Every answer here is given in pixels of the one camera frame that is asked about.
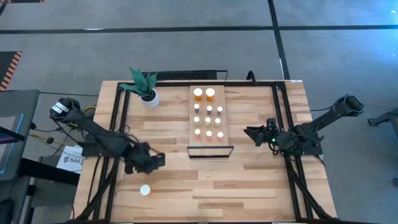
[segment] gray floor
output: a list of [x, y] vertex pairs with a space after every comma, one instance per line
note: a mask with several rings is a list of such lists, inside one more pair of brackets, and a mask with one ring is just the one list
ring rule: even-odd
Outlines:
[[[398, 15], [391, 12], [398, 12], [398, 4], [388, 0], [274, 0], [274, 4], [280, 26], [398, 23]], [[271, 25], [266, 0], [46, 0], [9, 4], [0, 17], [0, 30]], [[366, 103], [360, 117], [321, 130], [333, 200], [344, 220], [398, 220], [398, 189], [391, 182], [398, 177], [398, 138], [389, 124], [371, 128], [366, 122], [398, 106], [397, 32], [281, 31], [291, 79], [304, 81], [311, 108], [330, 106], [346, 93]], [[102, 80], [129, 79], [128, 66], [152, 71], [227, 69], [230, 79], [244, 78], [253, 70], [257, 79], [282, 78], [273, 31], [18, 34], [0, 35], [0, 42], [0, 51], [23, 51], [10, 89], [95, 95]], [[40, 96], [34, 118], [40, 128], [56, 127], [48, 119], [48, 109], [58, 97]], [[95, 97], [75, 98], [83, 106], [96, 102]], [[62, 133], [54, 136], [64, 138]], [[53, 152], [30, 139], [25, 156], [37, 159]], [[34, 223], [64, 221], [69, 214], [66, 206], [43, 208]]]

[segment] potted plant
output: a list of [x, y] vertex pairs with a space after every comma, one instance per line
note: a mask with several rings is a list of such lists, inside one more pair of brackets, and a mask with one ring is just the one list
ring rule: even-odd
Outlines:
[[148, 73], [144, 76], [140, 70], [135, 71], [132, 68], [130, 68], [130, 72], [135, 85], [121, 84], [120, 87], [139, 95], [141, 101], [148, 108], [155, 108], [159, 104], [159, 95], [154, 89], [157, 73], [154, 75]]

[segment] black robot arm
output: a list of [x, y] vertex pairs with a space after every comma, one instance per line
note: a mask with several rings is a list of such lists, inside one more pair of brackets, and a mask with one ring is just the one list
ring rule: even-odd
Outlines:
[[319, 118], [296, 125], [286, 132], [279, 131], [275, 124], [275, 118], [268, 118], [267, 125], [261, 127], [247, 127], [244, 132], [260, 146], [268, 142], [269, 147], [276, 154], [289, 152], [291, 155], [321, 155], [318, 131], [345, 116], [359, 116], [363, 112], [364, 104], [353, 95], [345, 95], [339, 98], [330, 109]]
[[133, 168], [138, 172], [151, 173], [165, 165], [165, 156], [158, 153], [151, 156], [147, 142], [139, 142], [133, 135], [105, 130], [94, 121], [86, 118], [80, 110], [77, 100], [61, 98], [51, 108], [50, 117], [61, 123], [74, 123], [89, 133], [87, 142], [79, 142], [83, 147], [83, 156], [122, 157], [126, 163], [125, 172], [130, 174]]

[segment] orange cup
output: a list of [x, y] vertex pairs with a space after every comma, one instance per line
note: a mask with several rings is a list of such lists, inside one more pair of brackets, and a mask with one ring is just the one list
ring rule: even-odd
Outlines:
[[194, 89], [193, 94], [195, 95], [196, 101], [201, 101], [201, 95], [203, 94], [203, 91], [200, 88]]
[[214, 94], [215, 94], [214, 89], [208, 88], [206, 90], [206, 99], [207, 99], [207, 101], [213, 101], [214, 100]]

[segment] wooden table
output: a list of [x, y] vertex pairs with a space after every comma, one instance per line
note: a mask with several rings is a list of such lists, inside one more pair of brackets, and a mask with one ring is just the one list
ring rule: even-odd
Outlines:
[[[94, 121], [106, 129], [117, 83], [104, 81], [98, 98]], [[303, 83], [286, 81], [286, 86], [294, 123], [311, 121]], [[284, 158], [273, 156], [267, 144], [256, 147], [243, 132], [246, 126], [260, 126], [267, 118], [276, 117], [271, 87], [225, 87], [228, 137], [234, 151], [230, 158], [209, 159], [188, 158], [189, 87], [157, 87], [156, 90], [160, 104], [154, 110], [147, 109], [138, 96], [130, 96], [126, 124], [131, 129], [129, 133], [166, 153], [166, 165], [150, 175], [127, 175], [124, 164], [120, 163], [112, 222], [295, 220]], [[279, 100], [284, 113], [282, 97]], [[283, 119], [284, 126], [289, 127], [286, 114]], [[309, 191], [325, 211], [335, 217], [324, 166], [314, 156], [302, 156], [302, 160]], [[86, 206], [95, 162], [94, 157], [84, 161], [74, 203], [76, 214]], [[101, 165], [100, 161], [92, 195], [96, 192]], [[142, 184], [149, 184], [154, 189], [153, 194], [140, 195]], [[302, 194], [299, 189], [297, 191], [305, 217]], [[105, 193], [99, 217], [104, 217], [107, 196]]]

